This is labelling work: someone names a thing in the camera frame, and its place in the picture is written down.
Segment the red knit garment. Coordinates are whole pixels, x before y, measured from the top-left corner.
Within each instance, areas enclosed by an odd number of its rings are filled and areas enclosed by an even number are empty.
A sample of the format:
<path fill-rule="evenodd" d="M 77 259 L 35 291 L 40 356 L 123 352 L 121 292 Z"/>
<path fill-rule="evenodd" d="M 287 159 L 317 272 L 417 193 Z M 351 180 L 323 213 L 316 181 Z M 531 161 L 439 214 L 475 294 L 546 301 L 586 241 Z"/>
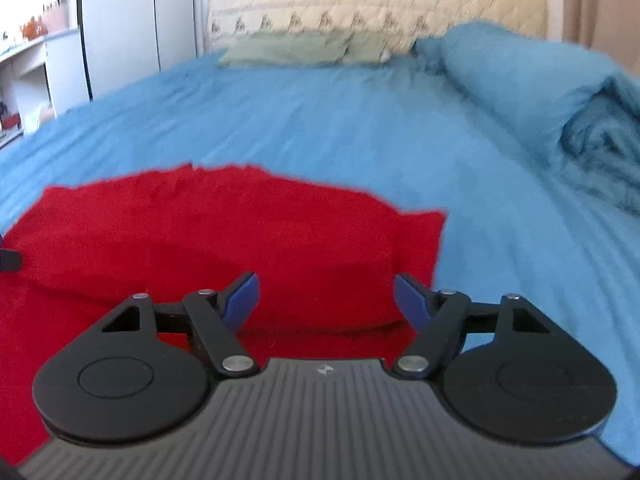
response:
<path fill-rule="evenodd" d="M 431 283 L 445 221 L 251 166 L 48 188 L 3 239 L 23 265 L 1 277 L 2 456 L 17 464 L 47 439 L 36 371 L 137 292 L 174 302 L 254 272 L 240 338 L 257 361 L 395 359 L 413 333 L 394 277 Z"/>

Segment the blue bed sheet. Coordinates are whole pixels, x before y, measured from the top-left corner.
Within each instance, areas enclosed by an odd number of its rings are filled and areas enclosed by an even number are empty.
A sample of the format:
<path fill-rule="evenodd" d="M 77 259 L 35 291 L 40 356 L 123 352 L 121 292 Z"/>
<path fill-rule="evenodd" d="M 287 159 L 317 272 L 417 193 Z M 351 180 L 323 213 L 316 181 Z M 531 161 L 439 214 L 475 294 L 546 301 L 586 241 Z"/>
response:
<path fill-rule="evenodd" d="M 639 458 L 639 220 L 558 179 L 414 58 L 383 67 L 184 63 L 69 110 L 1 153 L 1 226 L 51 185 L 191 164 L 261 166 L 446 209 L 440 286 L 521 292 L 613 373 L 605 442 Z"/>

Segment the white shelf unit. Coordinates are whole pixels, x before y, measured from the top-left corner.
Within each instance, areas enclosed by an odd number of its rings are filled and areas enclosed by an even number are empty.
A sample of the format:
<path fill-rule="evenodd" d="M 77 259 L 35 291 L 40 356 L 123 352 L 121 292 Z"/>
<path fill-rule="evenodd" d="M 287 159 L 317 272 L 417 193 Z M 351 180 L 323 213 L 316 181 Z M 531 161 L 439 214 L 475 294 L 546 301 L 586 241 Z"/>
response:
<path fill-rule="evenodd" d="M 40 15 L 47 35 L 1 53 L 1 145 L 90 101 L 80 29 L 70 2 L 54 0 Z"/>

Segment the orange toy on shelf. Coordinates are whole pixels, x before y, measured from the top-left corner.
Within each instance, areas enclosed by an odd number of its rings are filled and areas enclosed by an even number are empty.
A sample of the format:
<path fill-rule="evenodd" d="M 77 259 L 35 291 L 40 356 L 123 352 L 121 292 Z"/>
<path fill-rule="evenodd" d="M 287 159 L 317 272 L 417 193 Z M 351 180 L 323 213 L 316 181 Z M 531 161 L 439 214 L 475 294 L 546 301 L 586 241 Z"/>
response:
<path fill-rule="evenodd" d="M 39 37 L 47 35 L 47 26 L 42 18 L 31 18 L 26 24 L 21 26 L 21 33 L 25 40 L 34 41 Z"/>

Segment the white wardrobe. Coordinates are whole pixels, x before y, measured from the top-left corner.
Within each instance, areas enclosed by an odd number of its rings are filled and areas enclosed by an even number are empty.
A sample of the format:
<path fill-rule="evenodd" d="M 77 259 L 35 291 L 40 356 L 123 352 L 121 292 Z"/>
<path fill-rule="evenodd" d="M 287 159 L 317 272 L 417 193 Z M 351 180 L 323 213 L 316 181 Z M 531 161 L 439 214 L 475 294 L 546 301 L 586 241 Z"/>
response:
<path fill-rule="evenodd" d="M 196 57 L 194 0 L 77 0 L 90 98 Z"/>

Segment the rolled blue blanket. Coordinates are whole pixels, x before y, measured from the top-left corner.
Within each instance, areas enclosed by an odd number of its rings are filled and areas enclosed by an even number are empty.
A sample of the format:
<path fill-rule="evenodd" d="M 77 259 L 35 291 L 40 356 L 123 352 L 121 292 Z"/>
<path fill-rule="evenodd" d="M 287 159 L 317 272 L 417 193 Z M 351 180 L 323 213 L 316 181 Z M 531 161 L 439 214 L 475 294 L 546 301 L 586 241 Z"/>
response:
<path fill-rule="evenodd" d="M 421 38 L 413 51 L 493 114 L 538 164 L 638 212 L 639 83 L 612 58 L 486 22 Z"/>

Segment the green pillow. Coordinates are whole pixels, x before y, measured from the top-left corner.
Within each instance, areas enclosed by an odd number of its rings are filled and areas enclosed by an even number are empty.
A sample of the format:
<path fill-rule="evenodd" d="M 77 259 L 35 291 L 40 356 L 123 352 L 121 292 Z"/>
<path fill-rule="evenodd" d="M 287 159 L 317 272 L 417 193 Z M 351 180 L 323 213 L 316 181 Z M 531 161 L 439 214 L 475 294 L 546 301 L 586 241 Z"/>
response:
<path fill-rule="evenodd" d="M 255 32 L 238 40 L 218 60 L 224 67 L 380 65 L 392 57 L 378 32 Z"/>

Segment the beige curtain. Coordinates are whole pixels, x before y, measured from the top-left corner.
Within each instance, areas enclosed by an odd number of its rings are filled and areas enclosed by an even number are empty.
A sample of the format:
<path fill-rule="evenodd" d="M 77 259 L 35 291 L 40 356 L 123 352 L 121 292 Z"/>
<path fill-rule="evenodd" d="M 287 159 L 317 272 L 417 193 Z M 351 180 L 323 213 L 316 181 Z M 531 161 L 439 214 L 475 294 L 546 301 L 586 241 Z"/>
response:
<path fill-rule="evenodd" d="M 562 39 L 639 73 L 639 0 L 563 0 Z"/>

